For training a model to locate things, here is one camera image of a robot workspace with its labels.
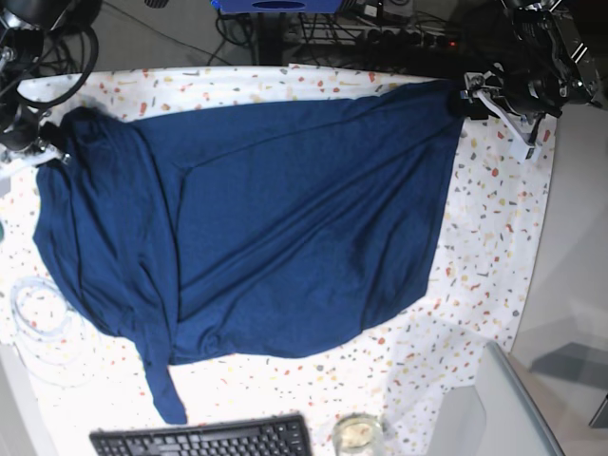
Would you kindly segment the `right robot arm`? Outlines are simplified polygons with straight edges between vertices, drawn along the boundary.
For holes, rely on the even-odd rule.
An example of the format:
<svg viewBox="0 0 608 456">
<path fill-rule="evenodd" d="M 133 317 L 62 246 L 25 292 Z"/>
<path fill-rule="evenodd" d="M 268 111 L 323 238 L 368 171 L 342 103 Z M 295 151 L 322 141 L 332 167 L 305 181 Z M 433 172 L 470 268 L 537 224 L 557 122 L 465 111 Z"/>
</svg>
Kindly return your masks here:
<svg viewBox="0 0 608 456">
<path fill-rule="evenodd" d="M 3 1 L 1 3 L 1 146 L 17 156 L 40 154 L 55 145 L 57 127 L 42 125 L 49 111 L 65 103 L 85 84 L 99 57 L 92 24 L 100 1 Z M 19 92 L 43 70 L 79 72 L 74 85 L 49 101 Z"/>
</svg>

